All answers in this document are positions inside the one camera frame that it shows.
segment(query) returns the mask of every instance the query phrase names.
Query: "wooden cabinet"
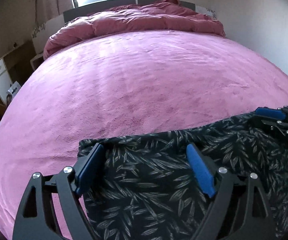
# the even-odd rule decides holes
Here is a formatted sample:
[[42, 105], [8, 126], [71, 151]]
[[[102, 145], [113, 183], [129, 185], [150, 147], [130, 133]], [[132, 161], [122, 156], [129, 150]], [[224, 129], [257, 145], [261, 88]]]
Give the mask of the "wooden cabinet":
[[33, 73], [30, 60], [34, 56], [33, 43], [28, 41], [0, 58], [0, 98], [4, 104], [10, 86], [15, 81], [23, 86]]

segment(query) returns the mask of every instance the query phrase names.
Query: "metal screw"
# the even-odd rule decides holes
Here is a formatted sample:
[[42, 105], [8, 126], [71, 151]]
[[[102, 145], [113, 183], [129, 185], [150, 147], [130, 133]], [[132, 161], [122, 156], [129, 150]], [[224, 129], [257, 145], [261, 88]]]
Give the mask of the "metal screw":
[[258, 176], [257, 176], [256, 173], [251, 173], [251, 174], [250, 174], [250, 177], [251, 177], [252, 179], [257, 179], [257, 178], [258, 178]]
[[227, 173], [227, 169], [224, 168], [224, 167], [219, 167], [219, 168], [218, 168], [218, 171], [219, 171], [219, 173], [222, 173], [222, 174]]
[[36, 173], [34, 173], [34, 174], [32, 175], [33, 179], [37, 179], [37, 178], [39, 178], [40, 176], [41, 176], [41, 173], [39, 173], [39, 172], [36, 172]]
[[70, 166], [67, 166], [63, 169], [64, 173], [70, 173], [72, 170], [73, 170], [73, 168]]

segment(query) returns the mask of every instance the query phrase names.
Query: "leaf print fabric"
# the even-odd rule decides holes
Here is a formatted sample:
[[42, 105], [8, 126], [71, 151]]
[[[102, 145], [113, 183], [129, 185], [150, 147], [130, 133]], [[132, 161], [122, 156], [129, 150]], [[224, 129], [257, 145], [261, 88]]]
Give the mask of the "leaf print fabric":
[[186, 146], [193, 142], [218, 166], [259, 175], [281, 237], [288, 230], [288, 150], [250, 127], [252, 115], [192, 129], [80, 141], [79, 157], [98, 142], [106, 149], [104, 168], [84, 195], [96, 234], [104, 240], [190, 239], [210, 204], [186, 159]]

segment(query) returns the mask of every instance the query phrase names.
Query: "blue gripper pad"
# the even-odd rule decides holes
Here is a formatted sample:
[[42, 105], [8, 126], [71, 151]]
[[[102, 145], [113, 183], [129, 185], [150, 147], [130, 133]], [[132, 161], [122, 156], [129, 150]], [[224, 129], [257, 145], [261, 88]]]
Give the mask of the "blue gripper pad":
[[187, 145], [186, 156], [202, 192], [212, 198], [216, 194], [214, 177], [192, 144]]
[[281, 110], [270, 109], [265, 107], [257, 108], [255, 114], [278, 120], [285, 120], [286, 118], [286, 114], [284, 114]]
[[82, 163], [82, 167], [75, 175], [76, 190], [75, 193], [79, 196], [83, 195], [89, 190], [94, 178], [96, 177], [97, 169], [100, 167], [105, 156], [103, 145], [97, 143], [88, 156], [82, 157], [86, 161]]

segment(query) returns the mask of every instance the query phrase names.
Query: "bedroom furniture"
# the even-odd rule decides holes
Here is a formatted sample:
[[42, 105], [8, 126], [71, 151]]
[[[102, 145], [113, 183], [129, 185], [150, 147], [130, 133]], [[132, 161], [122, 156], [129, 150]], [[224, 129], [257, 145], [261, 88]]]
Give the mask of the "bedroom furniture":
[[13, 82], [18, 81], [22, 86], [32, 74], [30, 60], [34, 55], [33, 43], [28, 41], [0, 58], [0, 98], [4, 104]]
[[31, 67], [35, 71], [43, 63], [43, 53], [40, 53], [30, 60]]

